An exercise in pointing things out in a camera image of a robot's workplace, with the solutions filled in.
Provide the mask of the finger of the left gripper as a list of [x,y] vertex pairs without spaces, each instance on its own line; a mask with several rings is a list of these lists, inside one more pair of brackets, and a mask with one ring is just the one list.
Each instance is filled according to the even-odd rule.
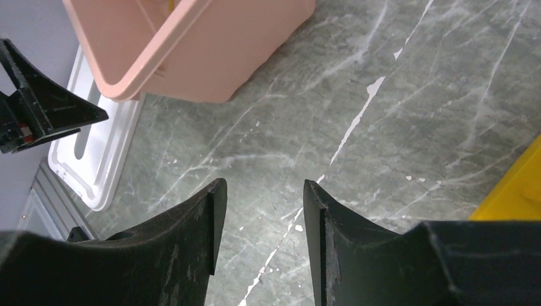
[[6,38],[1,64],[16,90],[1,93],[1,152],[17,153],[73,135],[108,119],[100,107],[58,85],[33,66]]

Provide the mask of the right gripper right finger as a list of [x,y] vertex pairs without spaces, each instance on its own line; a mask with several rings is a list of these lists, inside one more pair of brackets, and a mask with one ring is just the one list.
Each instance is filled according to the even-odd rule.
[[303,190],[317,305],[539,305],[538,221],[383,228],[318,183]]

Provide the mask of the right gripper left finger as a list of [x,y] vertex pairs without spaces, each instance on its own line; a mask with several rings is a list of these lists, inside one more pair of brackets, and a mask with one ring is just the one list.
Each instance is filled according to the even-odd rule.
[[203,305],[225,223],[223,178],[105,240],[1,233],[2,305]]

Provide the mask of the white plastic lid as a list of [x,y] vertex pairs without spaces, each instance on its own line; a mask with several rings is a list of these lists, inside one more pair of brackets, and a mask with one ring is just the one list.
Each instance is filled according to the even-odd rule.
[[117,103],[99,92],[83,51],[78,50],[68,90],[105,110],[109,118],[52,142],[50,169],[95,212],[112,202],[144,97]]

